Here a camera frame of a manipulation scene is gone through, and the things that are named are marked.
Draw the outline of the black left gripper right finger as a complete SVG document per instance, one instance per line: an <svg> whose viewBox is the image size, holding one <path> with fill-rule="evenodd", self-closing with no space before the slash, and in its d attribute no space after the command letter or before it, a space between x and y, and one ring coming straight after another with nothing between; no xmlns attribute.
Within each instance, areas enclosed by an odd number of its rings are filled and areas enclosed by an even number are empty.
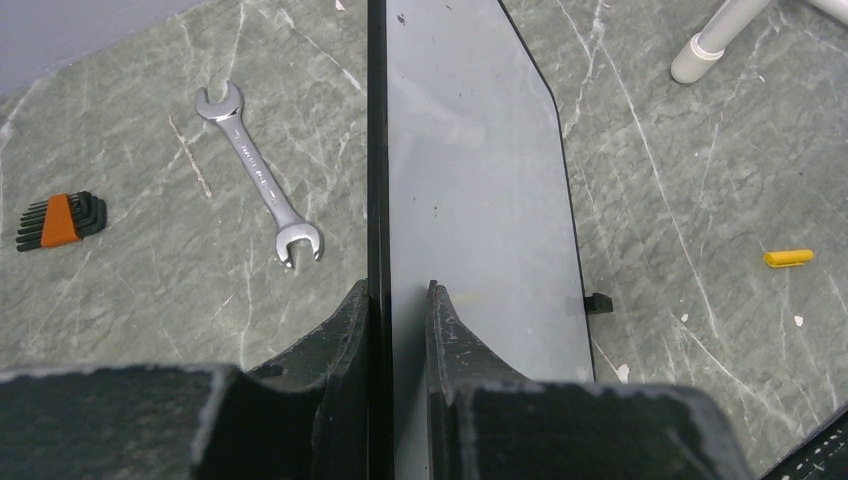
<svg viewBox="0 0 848 480"><path fill-rule="evenodd" d="M668 384L533 381L460 320L447 289L425 317L434 479L748 479L705 393Z"/></svg>

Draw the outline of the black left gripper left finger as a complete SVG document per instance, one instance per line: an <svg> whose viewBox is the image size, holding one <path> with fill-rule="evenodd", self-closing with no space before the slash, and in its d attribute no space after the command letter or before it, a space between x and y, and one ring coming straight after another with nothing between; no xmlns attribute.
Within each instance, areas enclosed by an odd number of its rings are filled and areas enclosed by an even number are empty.
<svg viewBox="0 0 848 480"><path fill-rule="evenodd" d="M368 294L250 371L225 363L1 374L5 479L363 479Z"/></svg>

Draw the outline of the white whiteboard black frame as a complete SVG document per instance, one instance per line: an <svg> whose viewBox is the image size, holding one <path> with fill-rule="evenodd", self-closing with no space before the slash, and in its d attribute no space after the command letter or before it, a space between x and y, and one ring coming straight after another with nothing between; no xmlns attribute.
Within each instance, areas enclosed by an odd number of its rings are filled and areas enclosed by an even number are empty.
<svg viewBox="0 0 848 480"><path fill-rule="evenodd" d="M371 397L394 479L429 474L431 283L533 381L592 383L589 319L561 119L501 1L368 5Z"/></svg>

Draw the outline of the yellow marker cap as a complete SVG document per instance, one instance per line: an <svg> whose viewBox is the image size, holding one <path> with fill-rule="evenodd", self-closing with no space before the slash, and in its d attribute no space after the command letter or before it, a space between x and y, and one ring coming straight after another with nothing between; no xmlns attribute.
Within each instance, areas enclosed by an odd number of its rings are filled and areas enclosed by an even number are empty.
<svg viewBox="0 0 848 480"><path fill-rule="evenodd" d="M770 268L788 268L804 265L815 258L810 249L769 251L763 255L764 262Z"/></svg>

